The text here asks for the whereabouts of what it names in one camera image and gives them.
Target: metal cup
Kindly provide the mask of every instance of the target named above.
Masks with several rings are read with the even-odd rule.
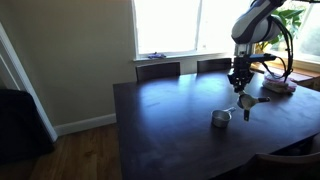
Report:
[[[231,107],[226,110],[215,110],[212,111],[212,121],[211,123],[219,128],[225,128],[228,126],[230,119],[232,118],[231,113],[234,112],[236,108]]]

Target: white baseboard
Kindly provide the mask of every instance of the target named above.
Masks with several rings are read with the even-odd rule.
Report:
[[[112,123],[116,123],[116,114],[109,114],[105,116],[85,119],[82,121],[77,121],[74,123],[63,124],[59,126],[55,126],[54,130],[56,131],[58,136],[63,136],[66,134],[71,134],[79,131],[84,131]]]

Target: window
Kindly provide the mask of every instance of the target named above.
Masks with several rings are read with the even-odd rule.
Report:
[[[249,6],[250,0],[134,0],[137,59],[233,52],[232,26]]]
[[[303,20],[298,34],[293,39],[294,59],[313,63],[320,63],[320,21],[317,19],[320,12],[320,4],[306,2],[287,1],[280,8],[305,9]],[[272,50],[283,53],[285,47],[279,43]]]

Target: small metal object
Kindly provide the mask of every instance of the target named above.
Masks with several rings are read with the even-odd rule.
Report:
[[[240,91],[237,104],[241,109],[244,109],[244,120],[249,121],[250,109],[257,103],[269,102],[269,101],[270,101],[269,97],[254,98],[249,94],[246,94],[244,91]]]
[[[226,110],[215,110],[212,112],[212,124],[216,127],[225,128],[227,127],[230,119],[232,118],[231,113],[234,112],[236,108],[231,107]]]

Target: dark chair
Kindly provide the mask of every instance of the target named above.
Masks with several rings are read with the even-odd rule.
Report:
[[[137,81],[180,76],[180,62],[136,66]]]
[[[255,154],[245,165],[212,180],[320,179],[319,140],[320,134],[313,138],[311,154],[301,156]]]
[[[209,59],[197,61],[197,73],[224,70],[231,68],[231,58]]]

